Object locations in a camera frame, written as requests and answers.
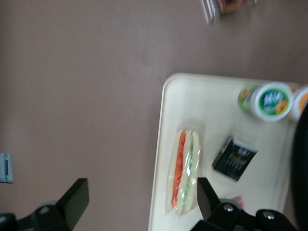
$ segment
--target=container lid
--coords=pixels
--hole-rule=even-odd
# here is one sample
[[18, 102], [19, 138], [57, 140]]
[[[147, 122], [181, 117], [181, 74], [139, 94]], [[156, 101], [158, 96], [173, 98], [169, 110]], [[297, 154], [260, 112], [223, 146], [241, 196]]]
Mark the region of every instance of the container lid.
[[292, 107], [293, 94], [285, 83], [271, 82], [256, 89], [251, 97], [252, 113], [264, 121], [284, 118]]
[[294, 94], [293, 106], [290, 111], [290, 116], [293, 120], [298, 121], [303, 113], [305, 106], [308, 103], [308, 85], [298, 89]]

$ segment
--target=black snack box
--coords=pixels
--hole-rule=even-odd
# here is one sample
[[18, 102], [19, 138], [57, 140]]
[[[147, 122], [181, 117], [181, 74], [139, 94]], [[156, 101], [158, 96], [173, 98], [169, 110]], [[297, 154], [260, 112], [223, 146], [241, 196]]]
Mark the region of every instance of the black snack box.
[[229, 136], [213, 162], [213, 168], [238, 181], [257, 150]]

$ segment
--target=gray table surface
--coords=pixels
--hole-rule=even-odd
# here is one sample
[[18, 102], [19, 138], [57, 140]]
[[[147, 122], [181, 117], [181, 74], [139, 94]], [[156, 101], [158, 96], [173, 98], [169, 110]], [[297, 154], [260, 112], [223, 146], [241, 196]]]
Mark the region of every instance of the gray table surface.
[[0, 213], [22, 218], [87, 177], [76, 231], [147, 230], [165, 80], [306, 84], [307, 11], [259, 0], [207, 26], [200, 0], [2, 0], [0, 152], [14, 184], [0, 184]]

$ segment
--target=wrapped sandwich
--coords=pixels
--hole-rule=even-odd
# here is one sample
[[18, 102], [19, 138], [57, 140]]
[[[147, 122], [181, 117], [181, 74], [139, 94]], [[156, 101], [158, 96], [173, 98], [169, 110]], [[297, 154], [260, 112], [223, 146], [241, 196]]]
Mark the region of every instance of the wrapped sandwich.
[[200, 156], [199, 136], [192, 130], [176, 134], [167, 178], [167, 211], [189, 212], [196, 197]]

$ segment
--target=green label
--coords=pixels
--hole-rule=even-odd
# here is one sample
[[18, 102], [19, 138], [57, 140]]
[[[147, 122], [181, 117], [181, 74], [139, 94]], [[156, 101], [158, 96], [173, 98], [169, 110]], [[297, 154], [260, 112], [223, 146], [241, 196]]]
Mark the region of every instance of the green label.
[[257, 86], [253, 86], [251, 88], [244, 88], [238, 97], [239, 105], [242, 109], [245, 111], [250, 112], [250, 98], [252, 96], [252, 93], [254, 93]]
[[287, 110], [289, 99], [282, 90], [269, 89], [261, 95], [259, 105], [264, 114], [278, 116]]

